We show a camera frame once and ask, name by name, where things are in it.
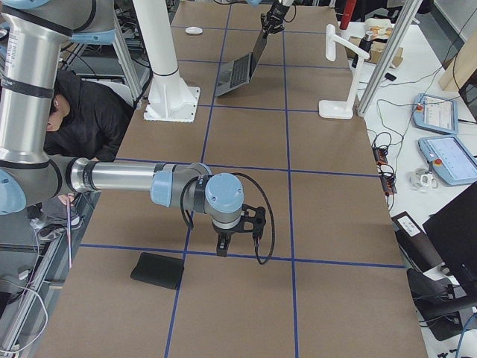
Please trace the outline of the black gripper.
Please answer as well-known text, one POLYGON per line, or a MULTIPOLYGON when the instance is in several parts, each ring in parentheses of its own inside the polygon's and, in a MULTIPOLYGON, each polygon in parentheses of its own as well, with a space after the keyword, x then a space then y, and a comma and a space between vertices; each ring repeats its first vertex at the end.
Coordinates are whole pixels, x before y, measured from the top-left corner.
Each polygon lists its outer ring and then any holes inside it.
POLYGON ((269 34, 277 34, 284 30, 284 17, 283 13, 272 14, 272 13, 262 13, 261 14, 261 23, 262 23, 262 32, 263 38, 267 39, 269 34))
POLYGON ((218 234, 218 243, 216 246, 216 254, 219 257, 226 257, 228 252, 228 247, 230 245, 232 235, 235 233, 233 229, 225 229, 213 225, 213 229, 218 234))

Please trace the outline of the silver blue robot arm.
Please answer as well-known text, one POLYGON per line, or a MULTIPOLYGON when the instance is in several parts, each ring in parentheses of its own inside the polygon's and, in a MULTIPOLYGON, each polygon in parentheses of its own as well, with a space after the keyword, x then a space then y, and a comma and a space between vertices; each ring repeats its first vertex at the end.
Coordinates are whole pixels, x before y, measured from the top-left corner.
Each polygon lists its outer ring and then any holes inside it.
POLYGON ((267 13, 260 15, 262 30, 259 40, 266 40, 270 34, 277 34, 283 31, 285 16, 290 7, 294 6, 294 0, 275 0, 267 13))
POLYGON ((1 79, 1 213, 19 212, 70 192, 103 189, 150 193, 155 204, 211 217, 217 254, 244 229, 241 181, 202 163, 108 163, 44 151, 61 45, 76 34, 115 30, 112 1, 4 1, 10 27, 1 79))

